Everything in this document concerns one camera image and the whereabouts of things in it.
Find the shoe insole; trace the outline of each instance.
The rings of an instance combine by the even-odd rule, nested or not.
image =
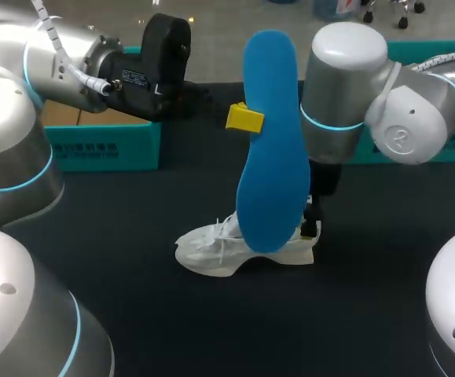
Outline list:
[[[299,226],[310,191],[310,164],[300,128],[295,47],[279,31],[260,31],[244,50],[244,94],[265,115],[252,134],[237,188],[237,216],[248,246],[280,249]]]

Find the cable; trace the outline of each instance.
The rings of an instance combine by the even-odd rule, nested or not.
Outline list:
[[[450,61],[455,61],[455,53],[448,53],[446,55],[438,55],[437,57],[432,57],[431,59],[426,60],[421,64],[418,64],[412,69],[417,72],[422,72],[426,71],[427,69],[433,68],[437,65],[444,64]]]
[[[47,13],[46,7],[42,3],[42,0],[31,0],[37,14],[39,15],[40,20],[42,21],[43,27],[47,31],[47,35],[49,39],[53,43],[53,47],[56,50],[59,58],[61,59],[61,63],[65,64],[68,70],[84,85],[88,88],[102,94],[104,96],[108,96],[108,91],[111,88],[109,82],[105,79],[100,79],[98,77],[93,77],[85,74],[80,69],[78,69],[75,65],[73,65],[72,60],[68,56],[67,52],[64,50],[63,45],[61,44],[61,40],[59,35],[57,34],[56,28],[53,25],[53,21],[50,19],[49,14]]]

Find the white robotic arm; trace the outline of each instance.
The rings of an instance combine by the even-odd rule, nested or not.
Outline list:
[[[365,120],[384,155],[425,163],[455,131],[455,53],[402,67],[372,28],[330,24],[314,37],[301,113],[313,161],[346,162]],[[455,377],[455,237],[429,272],[427,311],[437,375]]]
[[[39,115],[45,99],[161,120],[176,113],[190,52],[189,24],[148,23],[144,54],[117,38],[0,6],[0,228],[49,210],[64,182]],[[113,377],[111,341],[75,296],[0,232],[0,376]]]
[[[401,67],[388,59],[387,43],[374,29],[323,27],[313,40],[301,105],[310,158],[346,162],[365,124],[390,159],[429,161],[455,131],[453,59]]]
[[[157,14],[145,52],[125,54],[117,38],[50,16],[42,0],[25,10],[0,5],[0,227],[48,210],[63,192],[39,120],[45,99],[170,117],[183,103],[190,39],[187,21]]]

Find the floor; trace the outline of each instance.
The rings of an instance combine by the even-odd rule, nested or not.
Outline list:
[[[0,0],[29,6],[29,0]],[[303,77],[313,35],[325,23],[312,14],[313,0],[278,5],[268,0],[43,0],[52,14],[116,35],[126,46],[139,45],[154,13],[190,21],[193,52],[187,79],[194,82],[242,81],[246,41],[257,31],[276,28],[295,43]],[[401,7],[379,0],[372,24],[388,39],[455,39],[455,0],[426,0],[424,14],[411,14],[409,28],[395,25]]]

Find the number label on robot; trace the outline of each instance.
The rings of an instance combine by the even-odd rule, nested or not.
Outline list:
[[[385,144],[394,153],[408,155],[414,152],[413,135],[402,126],[389,127],[385,133]]]

